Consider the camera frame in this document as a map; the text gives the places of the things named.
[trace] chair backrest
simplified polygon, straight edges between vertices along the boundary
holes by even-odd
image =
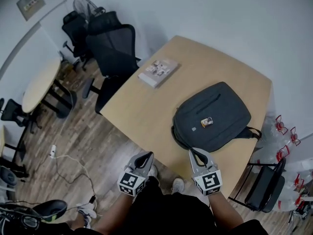
[[[135,29],[130,24],[122,24],[97,35],[88,35],[86,43],[103,76],[130,76],[138,69]]]
[[[276,203],[285,179],[282,176],[286,158],[282,158],[274,169],[263,166],[255,180],[245,203],[254,211],[269,212]]]
[[[81,15],[73,11],[63,18],[63,23],[62,30],[69,36],[73,46],[86,44],[86,21]]]
[[[91,19],[88,24],[87,32],[88,35],[97,35],[121,25],[121,22],[117,18],[116,11],[110,11]]]
[[[3,121],[14,121],[19,127],[25,127],[27,114],[23,112],[22,106],[12,99],[9,99],[1,115]]]

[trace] white sneaker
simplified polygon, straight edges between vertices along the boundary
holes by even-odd
[[[184,191],[184,188],[184,180],[182,180],[181,178],[176,178],[173,182],[173,188],[171,189],[172,194],[174,194],[175,192],[182,193]]]
[[[151,166],[151,169],[148,172],[148,177],[157,178],[157,167],[154,164]]]
[[[84,228],[90,229],[90,223],[93,218],[97,217],[97,213],[94,211],[94,204],[88,203],[77,204],[77,211],[84,216],[85,225]]]

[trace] black chair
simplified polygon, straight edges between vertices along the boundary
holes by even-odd
[[[94,78],[89,78],[83,90],[83,98],[87,98],[90,91],[97,93],[95,111],[100,114],[109,99],[138,69],[135,57],[135,29],[129,24],[105,29],[103,32],[97,29],[95,32],[89,32],[86,42],[106,78],[101,89],[92,85]]]
[[[84,71],[86,70],[86,62],[92,57],[92,53],[86,44],[87,30],[85,26],[85,19],[76,11],[72,11],[63,18],[62,30],[71,39],[74,50],[71,50],[67,45],[67,41],[64,42],[63,47],[68,48],[74,57],[80,57],[81,61],[84,61],[82,66]]]
[[[121,26],[121,22],[117,18],[116,11],[110,11],[93,17],[88,24],[87,32],[89,35],[97,35],[111,28]]]
[[[34,134],[33,125],[36,124],[39,129],[42,127],[38,125],[37,117],[45,109],[41,109],[38,105],[32,114],[23,112],[22,106],[12,99],[9,99],[2,112],[2,121],[14,121],[19,127],[27,127],[30,124],[30,133]]]
[[[285,168],[286,158],[282,158],[278,164],[252,164],[248,175],[246,176],[244,183],[240,187],[234,198],[229,197],[230,200],[249,208],[256,212],[270,212],[285,183],[285,179],[282,176],[283,170]],[[238,194],[242,190],[246,180],[248,179],[252,168],[255,166],[262,166],[250,192],[248,193],[245,203],[236,200]]]

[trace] backpack zipper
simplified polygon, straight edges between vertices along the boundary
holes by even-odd
[[[211,102],[209,102],[208,104],[206,104],[205,106],[203,106],[201,109],[199,109],[196,114],[199,114],[201,111],[203,111],[205,108],[209,107],[212,103],[214,103],[215,101],[217,101],[220,98],[221,94],[218,94],[217,97],[215,99],[213,99]]]

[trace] book cover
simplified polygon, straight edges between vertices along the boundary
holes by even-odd
[[[163,82],[173,71],[178,67],[178,63],[171,59],[156,60],[149,65],[144,72],[140,73],[138,77],[156,88]]]

